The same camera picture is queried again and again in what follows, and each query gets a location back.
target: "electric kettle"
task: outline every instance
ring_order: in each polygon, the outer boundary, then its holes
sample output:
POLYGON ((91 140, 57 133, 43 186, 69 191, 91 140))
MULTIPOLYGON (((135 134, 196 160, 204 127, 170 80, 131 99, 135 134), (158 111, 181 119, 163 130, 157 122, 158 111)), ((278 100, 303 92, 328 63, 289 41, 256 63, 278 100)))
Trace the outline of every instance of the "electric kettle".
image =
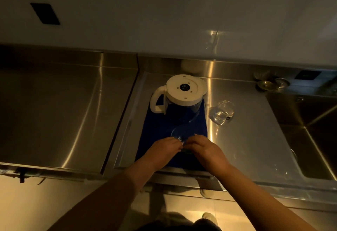
POLYGON ((163 113, 175 123, 188 123, 198 114, 203 97, 207 92, 206 82, 191 75, 175 75, 165 86, 157 88, 150 100, 153 113, 163 113), (156 105, 159 97, 163 105, 156 105))

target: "hand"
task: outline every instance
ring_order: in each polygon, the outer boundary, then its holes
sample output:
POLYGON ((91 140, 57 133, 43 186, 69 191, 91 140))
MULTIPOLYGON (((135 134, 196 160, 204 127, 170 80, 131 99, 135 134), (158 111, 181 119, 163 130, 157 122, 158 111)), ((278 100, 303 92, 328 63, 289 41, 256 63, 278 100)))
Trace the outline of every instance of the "hand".
POLYGON ((200 164, 217 178, 224 175, 230 167, 221 148, 203 135, 189 137, 184 148, 190 149, 200 164))
POLYGON ((183 144, 174 137, 156 141, 142 157, 151 165, 153 171, 162 169, 183 148, 183 144))

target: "glass cup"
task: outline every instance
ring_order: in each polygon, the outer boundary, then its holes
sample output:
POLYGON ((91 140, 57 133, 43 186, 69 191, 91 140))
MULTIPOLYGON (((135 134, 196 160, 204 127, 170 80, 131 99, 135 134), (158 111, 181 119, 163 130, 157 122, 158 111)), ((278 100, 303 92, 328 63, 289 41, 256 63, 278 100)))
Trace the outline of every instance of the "glass cup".
POLYGON ((234 116, 234 104, 230 101, 222 101, 217 106, 210 108, 208 117, 216 124, 223 125, 232 120, 234 116))

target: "person's left hand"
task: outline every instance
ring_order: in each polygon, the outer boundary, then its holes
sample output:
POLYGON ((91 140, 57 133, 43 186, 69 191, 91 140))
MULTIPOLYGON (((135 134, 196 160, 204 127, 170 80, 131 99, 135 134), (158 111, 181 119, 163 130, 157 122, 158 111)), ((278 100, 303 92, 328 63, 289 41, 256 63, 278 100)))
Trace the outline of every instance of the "person's left hand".
POLYGON ((174 137, 156 141, 142 157, 154 172, 162 169, 183 148, 183 144, 174 137))

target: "black outlet cover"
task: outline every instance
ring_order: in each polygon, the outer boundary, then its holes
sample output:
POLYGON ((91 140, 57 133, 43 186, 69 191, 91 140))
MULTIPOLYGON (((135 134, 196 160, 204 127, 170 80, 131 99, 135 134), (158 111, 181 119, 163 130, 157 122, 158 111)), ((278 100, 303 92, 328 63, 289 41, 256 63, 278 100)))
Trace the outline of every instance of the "black outlet cover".
POLYGON ((299 74, 296 75, 296 80, 314 80, 321 72, 319 71, 300 71, 299 74))
POLYGON ((36 12, 37 16, 40 18, 40 21, 46 25, 60 25, 53 8, 50 4, 36 4, 30 3, 36 12))

